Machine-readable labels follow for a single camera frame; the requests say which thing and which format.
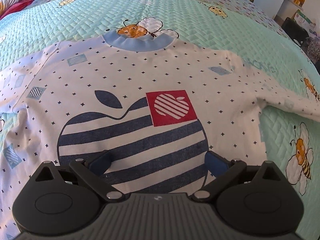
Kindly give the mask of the mint green bee quilt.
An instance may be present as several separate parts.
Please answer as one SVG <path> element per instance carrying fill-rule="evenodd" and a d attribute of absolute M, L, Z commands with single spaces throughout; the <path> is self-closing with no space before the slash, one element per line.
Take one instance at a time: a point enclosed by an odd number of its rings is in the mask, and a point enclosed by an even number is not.
<path fill-rule="evenodd" d="M 287 36 L 197 0 L 54 0 L 1 20 L 1 70 L 56 42 L 80 41 L 118 31 L 130 38 L 166 34 L 212 50 L 227 50 L 282 83 L 302 69 L 319 84 L 311 61 Z M 318 87 L 312 87 L 316 94 Z"/>

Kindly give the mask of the magenta bed sheet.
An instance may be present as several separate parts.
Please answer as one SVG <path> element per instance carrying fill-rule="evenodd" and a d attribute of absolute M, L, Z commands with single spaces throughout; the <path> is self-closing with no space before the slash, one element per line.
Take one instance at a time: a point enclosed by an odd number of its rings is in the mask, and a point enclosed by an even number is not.
<path fill-rule="evenodd" d="M 5 12 L 3 12 L 3 14 L 1 14 L 1 19 L 3 19 L 5 16 L 7 16 L 9 14 L 23 10 L 27 6 L 31 5 L 31 3 L 33 3 L 33 1 L 35 1 L 35 0 L 21 0 L 17 3 L 15 3 L 14 5 L 10 6 Z"/>

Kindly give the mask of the black chair with clothes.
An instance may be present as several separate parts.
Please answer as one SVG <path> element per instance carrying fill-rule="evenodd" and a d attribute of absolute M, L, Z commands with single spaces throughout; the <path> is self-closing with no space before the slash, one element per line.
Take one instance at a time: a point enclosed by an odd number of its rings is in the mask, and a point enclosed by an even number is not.
<path fill-rule="evenodd" d="M 319 69 L 319 41 L 309 36 L 304 28 L 289 17 L 286 18 L 281 28 L 306 53 L 315 67 Z"/>

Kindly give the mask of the white patterned baby garment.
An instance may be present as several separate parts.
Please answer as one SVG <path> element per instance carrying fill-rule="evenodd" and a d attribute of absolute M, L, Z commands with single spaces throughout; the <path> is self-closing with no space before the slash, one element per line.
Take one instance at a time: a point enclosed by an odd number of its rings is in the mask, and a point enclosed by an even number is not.
<path fill-rule="evenodd" d="M 208 151 L 270 159 L 303 200 L 299 233 L 316 239 L 319 84 L 302 69 L 278 75 L 231 51 L 115 30 L 18 59 L 1 70 L 1 239 L 18 234 L 12 205 L 40 163 L 104 150 L 100 175 L 125 193 L 195 192 L 216 176 Z"/>

